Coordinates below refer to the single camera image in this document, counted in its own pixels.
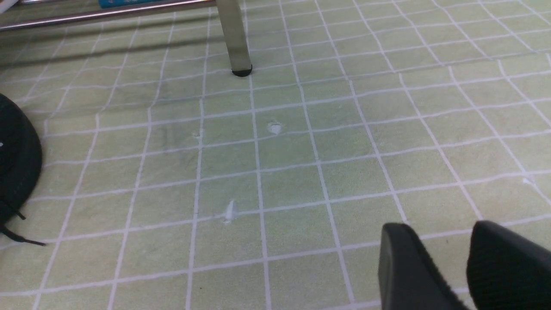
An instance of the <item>metal table leg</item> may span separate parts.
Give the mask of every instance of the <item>metal table leg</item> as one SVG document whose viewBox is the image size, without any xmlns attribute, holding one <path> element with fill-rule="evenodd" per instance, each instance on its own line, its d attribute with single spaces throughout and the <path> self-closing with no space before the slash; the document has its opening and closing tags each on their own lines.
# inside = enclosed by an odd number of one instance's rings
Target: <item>metal table leg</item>
<svg viewBox="0 0 551 310">
<path fill-rule="evenodd" d="M 39 4 L 55 0 L 22 0 L 21 4 Z M 241 17 L 238 0 L 170 0 L 133 5 L 95 12 L 65 15 L 15 24 L 0 25 L 0 33 L 20 29 L 32 29 L 66 24 L 88 24 L 108 20 L 120 20 L 136 16 L 153 15 L 204 7 L 218 7 L 218 14 L 224 32 L 224 39 L 230 56 L 231 71 L 238 77 L 246 77 L 252 72 L 249 48 L 245 37 L 245 27 Z"/>
<path fill-rule="evenodd" d="M 216 0 L 216 6 L 230 55 L 231 71 L 238 77 L 246 77 L 252 72 L 252 64 L 239 2 L 238 0 Z"/>
</svg>

